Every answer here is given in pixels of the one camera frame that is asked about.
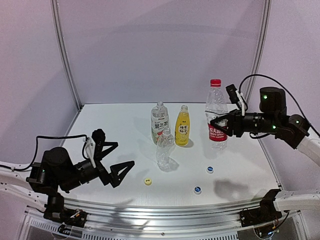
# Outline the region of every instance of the yellow bottle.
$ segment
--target yellow bottle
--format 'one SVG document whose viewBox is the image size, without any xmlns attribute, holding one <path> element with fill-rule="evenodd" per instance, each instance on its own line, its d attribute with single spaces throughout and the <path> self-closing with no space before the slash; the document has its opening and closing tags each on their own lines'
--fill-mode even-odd
<svg viewBox="0 0 320 240">
<path fill-rule="evenodd" d="M 175 124 L 175 144 L 178 146 L 185 146 L 189 141 L 189 133 L 190 133 L 190 118 L 188 107 L 186 105 L 182 105 L 181 111 L 179 112 L 178 118 Z"/>
</svg>

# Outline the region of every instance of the gray wall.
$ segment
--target gray wall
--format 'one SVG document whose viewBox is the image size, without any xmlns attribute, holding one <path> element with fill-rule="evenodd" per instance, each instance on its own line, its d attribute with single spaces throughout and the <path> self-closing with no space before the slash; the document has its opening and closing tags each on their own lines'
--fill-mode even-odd
<svg viewBox="0 0 320 240">
<path fill-rule="evenodd" d="M 251 71 L 263 0 L 60 0 L 81 101 L 205 102 Z"/>
<path fill-rule="evenodd" d="M 63 71 L 49 0 L 0 2 L 0 161 L 30 163 L 36 135 L 64 135 L 76 107 Z M 44 150 L 59 142 L 40 141 Z M 0 196 L 2 240 L 13 239 L 24 204 Z"/>
<path fill-rule="evenodd" d="M 280 81 L 295 96 L 305 115 L 320 130 L 320 2 L 318 0 L 272 1 L 266 42 L 259 73 Z M 276 86 L 256 80 L 250 109 L 259 111 L 259 89 Z M 299 114 L 287 95 L 288 114 Z M 320 187 L 320 168 L 306 156 L 273 136 L 263 141 L 272 156 L 286 190 Z M 320 212 L 304 211 L 312 240 L 320 239 Z"/>
</svg>

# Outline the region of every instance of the red label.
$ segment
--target red label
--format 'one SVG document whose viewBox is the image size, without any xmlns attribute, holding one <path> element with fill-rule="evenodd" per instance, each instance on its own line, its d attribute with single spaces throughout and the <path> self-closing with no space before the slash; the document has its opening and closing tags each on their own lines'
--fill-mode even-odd
<svg viewBox="0 0 320 240">
<path fill-rule="evenodd" d="M 210 124 L 208 124 L 209 126 L 209 139 L 215 142 L 222 142 L 227 140 L 227 134 L 225 134 L 224 132 L 222 132 L 219 129 L 216 129 L 214 126 L 211 126 Z"/>
</svg>

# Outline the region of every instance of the clear plastic bottle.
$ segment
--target clear plastic bottle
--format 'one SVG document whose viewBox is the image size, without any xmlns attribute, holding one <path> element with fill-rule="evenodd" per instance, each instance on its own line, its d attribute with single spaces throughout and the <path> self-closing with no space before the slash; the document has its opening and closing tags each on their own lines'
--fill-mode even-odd
<svg viewBox="0 0 320 240">
<path fill-rule="evenodd" d="M 190 133 L 190 118 L 188 107 L 186 105 L 181 106 L 178 118 L 175 124 L 174 138 L 175 144 L 178 146 L 185 146 L 189 141 Z"/>
<path fill-rule="evenodd" d="M 151 136 L 154 144 L 157 144 L 160 135 L 167 127 L 169 127 L 168 109 L 162 101 L 159 101 L 151 110 Z"/>
<path fill-rule="evenodd" d="M 227 135 L 221 130 L 216 129 L 210 125 L 210 121 L 217 116 L 228 113 L 228 107 L 225 102 L 224 95 L 221 91 L 221 80 L 212 79 L 210 81 L 210 91 L 206 99 L 205 109 L 210 112 L 206 112 L 206 120 L 209 127 L 209 139 L 212 141 L 211 147 L 216 150 L 223 150 L 227 147 Z M 219 126 L 224 127 L 227 125 L 226 120 L 222 120 L 218 123 Z"/>
<path fill-rule="evenodd" d="M 165 128 L 160 135 L 158 143 L 156 145 L 156 161 L 161 170 L 165 171 L 169 168 L 169 155 L 170 149 L 175 144 L 175 138 L 172 136 L 170 128 Z"/>
</svg>

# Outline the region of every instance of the white table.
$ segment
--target white table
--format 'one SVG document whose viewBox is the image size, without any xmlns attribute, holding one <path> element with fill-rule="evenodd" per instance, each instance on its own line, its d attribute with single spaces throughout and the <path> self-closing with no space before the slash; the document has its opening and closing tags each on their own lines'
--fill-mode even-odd
<svg viewBox="0 0 320 240">
<path fill-rule="evenodd" d="M 276 178 L 257 140 L 248 134 L 229 137 L 228 147 L 219 153 L 210 148 L 205 105 L 187 103 L 190 113 L 189 147 L 175 146 L 171 158 L 178 164 L 172 172 L 163 172 L 156 162 L 156 145 L 151 139 L 150 112 L 155 103 L 87 104 L 69 135 L 87 134 L 103 129 L 106 141 L 119 147 L 107 155 L 102 164 L 110 166 L 135 161 L 120 186 L 103 186 L 99 178 L 63 193 L 66 198 L 91 203 L 141 207 L 186 207 L 228 205 L 250 202 L 278 188 Z M 165 103 L 170 126 L 174 130 L 182 103 Z M 82 139 L 68 139 L 65 147 L 75 164 L 83 160 Z M 206 172 L 208 166 L 214 173 Z M 144 179 L 152 184 L 145 185 Z M 194 194 L 195 186 L 202 189 Z"/>
</svg>

